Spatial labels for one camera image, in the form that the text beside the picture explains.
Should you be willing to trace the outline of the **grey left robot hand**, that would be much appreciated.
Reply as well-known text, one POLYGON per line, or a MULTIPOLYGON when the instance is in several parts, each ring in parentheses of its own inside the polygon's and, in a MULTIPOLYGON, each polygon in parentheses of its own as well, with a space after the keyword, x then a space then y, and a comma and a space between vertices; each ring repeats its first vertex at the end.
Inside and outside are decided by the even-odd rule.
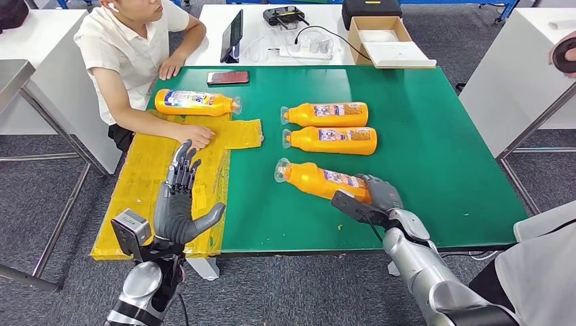
POLYGON ((186 245, 217 224, 226 209, 222 202, 214 204, 207 214, 193 219, 193 185, 201 165, 194 159, 196 148, 191 139, 176 149, 168 166, 166 179, 160 184, 154 211, 155 237, 186 245))

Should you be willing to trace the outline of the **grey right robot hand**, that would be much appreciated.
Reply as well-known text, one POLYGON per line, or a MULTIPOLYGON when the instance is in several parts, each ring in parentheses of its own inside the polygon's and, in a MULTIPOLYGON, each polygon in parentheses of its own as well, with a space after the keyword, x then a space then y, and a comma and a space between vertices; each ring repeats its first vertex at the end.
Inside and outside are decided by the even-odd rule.
POLYGON ((398 190, 388 181, 373 175, 359 174, 357 177, 362 179, 367 186, 370 197, 367 203, 370 205, 381 211, 404 208, 398 190))

